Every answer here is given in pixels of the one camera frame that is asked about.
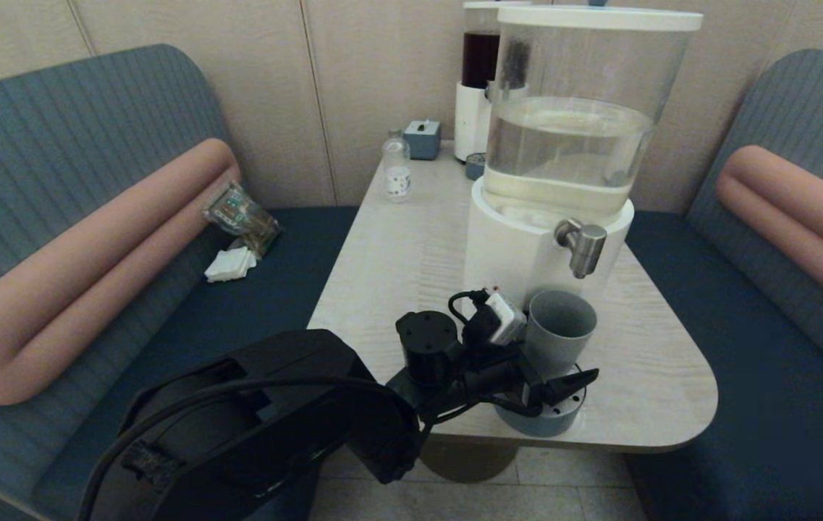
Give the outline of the pink bolster cushion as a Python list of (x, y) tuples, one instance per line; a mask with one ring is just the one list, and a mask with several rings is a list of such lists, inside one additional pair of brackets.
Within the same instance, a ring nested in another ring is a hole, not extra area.
[(0, 406), (34, 398), (206, 228), (213, 192), (240, 180), (209, 138), (0, 276)]
[(823, 287), (823, 179), (757, 145), (733, 152), (716, 197)]

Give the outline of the crinkled snack bag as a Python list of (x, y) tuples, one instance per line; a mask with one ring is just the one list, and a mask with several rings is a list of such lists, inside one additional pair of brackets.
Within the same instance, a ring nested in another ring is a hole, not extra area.
[(236, 181), (223, 182), (206, 198), (203, 217), (235, 235), (261, 261), (282, 233), (283, 227)]

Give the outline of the clear glass bottle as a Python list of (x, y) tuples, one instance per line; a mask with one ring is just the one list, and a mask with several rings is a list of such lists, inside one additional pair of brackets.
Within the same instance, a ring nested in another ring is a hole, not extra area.
[(390, 129), (388, 139), (381, 148), (382, 168), (386, 195), (394, 203), (409, 198), (411, 188), (410, 145), (402, 136), (401, 129)]

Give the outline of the round blue perforated drip tray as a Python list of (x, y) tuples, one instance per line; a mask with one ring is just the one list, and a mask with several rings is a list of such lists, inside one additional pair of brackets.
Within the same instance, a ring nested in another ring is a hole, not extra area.
[[(567, 375), (580, 372), (580, 370), (582, 368), (578, 364), (573, 364)], [(582, 406), (586, 403), (587, 393), (588, 386), (560, 404), (548, 406), (546, 405), (546, 383), (544, 383), (541, 387), (540, 415), (528, 418), (528, 416), (510, 411), (498, 404), (494, 405), (494, 409), (501, 419), (518, 432), (528, 436), (537, 436), (537, 438), (553, 438), (571, 428)]]

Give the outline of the metal dispenser tap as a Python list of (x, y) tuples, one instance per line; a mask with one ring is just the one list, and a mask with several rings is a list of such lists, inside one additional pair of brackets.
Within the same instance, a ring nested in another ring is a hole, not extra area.
[(554, 228), (554, 241), (570, 251), (571, 273), (576, 279), (583, 279), (596, 270), (607, 241), (607, 231), (597, 224), (567, 219)]

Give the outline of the grey-blue plastic cup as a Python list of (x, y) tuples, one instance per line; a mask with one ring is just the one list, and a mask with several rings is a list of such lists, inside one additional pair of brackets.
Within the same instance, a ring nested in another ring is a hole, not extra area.
[(524, 353), (544, 381), (566, 376), (597, 327), (591, 304), (562, 290), (537, 293), (529, 302)]

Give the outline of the table pedestal base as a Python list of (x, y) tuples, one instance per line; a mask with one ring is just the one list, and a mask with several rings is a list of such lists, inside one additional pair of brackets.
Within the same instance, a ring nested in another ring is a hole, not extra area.
[(466, 441), (428, 441), (420, 454), (422, 464), (441, 478), (478, 483), (501, 475), (516, 459), (518, 448)]

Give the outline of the blue bench sofa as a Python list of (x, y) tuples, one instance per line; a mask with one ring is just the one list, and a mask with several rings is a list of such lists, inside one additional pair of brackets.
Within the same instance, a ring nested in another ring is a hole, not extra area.
[(719, 392), (685, 447), (626, 456), (649, 521), (823, 521), (823, 286), (717, 198), (748, 145), (823, 180), (823, 50), (753, 82), (685, 216), (639, 212), (630, 228)]
[[(167, 44), (0, 80), (0, 276), (209, 138), (230, 139), (219, 103)], [(0, 407), (0, 521), (73, 521), (140, 390), (308, 326), (356, 208), (272, 214), (282, 236), (245, 278), (206, 283), (230, 242), (207, 225), (49, 389)]]

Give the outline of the white napkin stack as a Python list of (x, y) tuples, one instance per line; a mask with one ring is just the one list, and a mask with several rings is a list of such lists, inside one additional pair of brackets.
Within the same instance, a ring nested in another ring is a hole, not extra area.
[(206, 281), (216, 283), (242, 279), (257, 263), (256, 255), (248, 247), (219, 251), (205, 270)]

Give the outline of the dark drink dispenser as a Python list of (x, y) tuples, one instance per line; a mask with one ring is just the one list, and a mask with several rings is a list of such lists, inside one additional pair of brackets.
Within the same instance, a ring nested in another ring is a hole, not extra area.
[(466, 2), (462, 39), (462, 72), (455, 86), (455, 158), (465, 162), (487, 152), (491, 118), (490, 85), (500, 44), (498, 10), (530, 6), (531, 0)]

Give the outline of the blue-grey tissue box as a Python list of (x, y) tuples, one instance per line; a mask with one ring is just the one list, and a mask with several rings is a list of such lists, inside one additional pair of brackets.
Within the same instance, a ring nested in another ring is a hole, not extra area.
[(443, 126), (439, 121), (411, 121), (402, 132), (411, 161), (434, 161), (441, 148)]

